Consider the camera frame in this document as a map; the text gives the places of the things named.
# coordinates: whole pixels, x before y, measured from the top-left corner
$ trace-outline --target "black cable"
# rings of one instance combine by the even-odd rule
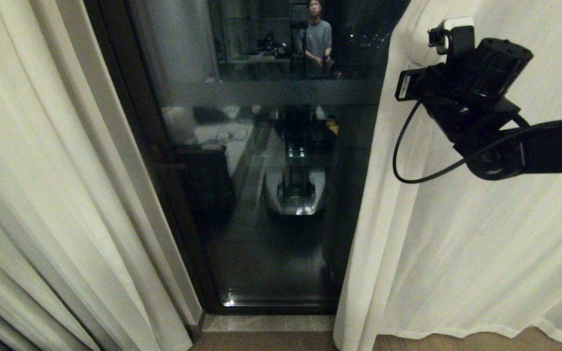
[[[488,146],[485,146],[484,148],[479,149],[475,153],[473,153],[473,154],[471,154],[467,157],[462,158],[462,160],[459,160],[458,162],[455,162],[455,163],[451,164],[450,166],[442,169],[441,171],[439,171],[437,173],[433,173],[431,175],[428,175],[424,178],[419,178],[419,179],[405,179],[405,178],[400,176],[400,174],[398,173],[398,169],[396,167],[396,160],[397,160],[397,157],[398,157],[398,149],[399,149],[399,146],[400,146],[400,142],[402,141],[402,137],[404,135],[404,132],[406,131],[406,128],[409,125],[409,122],[411,122],[411,118],[413,117],[413,114],[415,114],[415,111],[418,109],[420,104],[421,104],[421,102],[418,101],[418,102],[416,102],[415,106],[413,106],[413,109],[411,110],[411,113],[409,113],[409,117],[406,119],[406,122],[404,122],[404,126],[402,127],[402,130],[400,131],[399,138],[396,142],[396,147],[394,148],[394,157],[393,157],[394,175],[396,176],[396,178],[398,180],[400,180],[403,183],[407,183],[407,184],[417,184],[417,183],[422,183],[422,182],[428,182],[429,180],[433,180],[437,177],[443,176],[444,174],[452,171],[453,169],[456,169],[457,167],[461,166],[462,164],[465,164],[465,163],[473,160],[474,158],[478,157],[480,154],[486,153],[486,151],[488,151],[490,149],[493,149],[493,147],[496,147],[497,145],[502,144],[503,142],[506,142],[510,138],[514,138],[516,136],[519,136],[520,134],[527,133],[529,131],[533,131],[533,130],[536,130],[536,129],[542,129],[542,128],[545,128],[545,127],[555,126],[557,124],[562,124],[562,120],[554,120],[554,121],[551,121],[551,122],[535,124],[535,126],[521,128],[521,129],[519,129],[519,130],[517,130],[517,131],[515,131],[515,132],[513,132],[513,133],[511,133],[507,136],[499,138],[498,140],[496,140],[495,142],[492,142]]]

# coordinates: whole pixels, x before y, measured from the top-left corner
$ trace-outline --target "sheer curtain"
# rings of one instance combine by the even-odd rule
[[[562,175],[487,182],[460,167],[410,186],[392,173],[393,144],[413,106],[394,99],[399,73],[438,62],[426,31],[459,16],[474,17],[477,42],[510,39],[531,49],[535,58],[507,96],[531,124],[562,119],[562,2],[412,0],[392,35],[335,324],[342,351],[371,350],[380,333],[514,337],[529,326],[562,341]],[[459,159],[424,111],[401,149],[406,178]]]
[[[186,350],[201,307],[89,28],[0,1],[0,349]]]

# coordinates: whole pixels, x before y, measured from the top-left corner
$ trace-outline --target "man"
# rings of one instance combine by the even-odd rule
[[[321,19],[321,0],[310,0],[307,4],[309,10],[309,22],[305,31],[301,31],[298,47],[303,51],[303,40],[305,41],[305,55],[307,58],[307,77],[324,76],[323,70],[328,69],[331,64],[331,25]]]

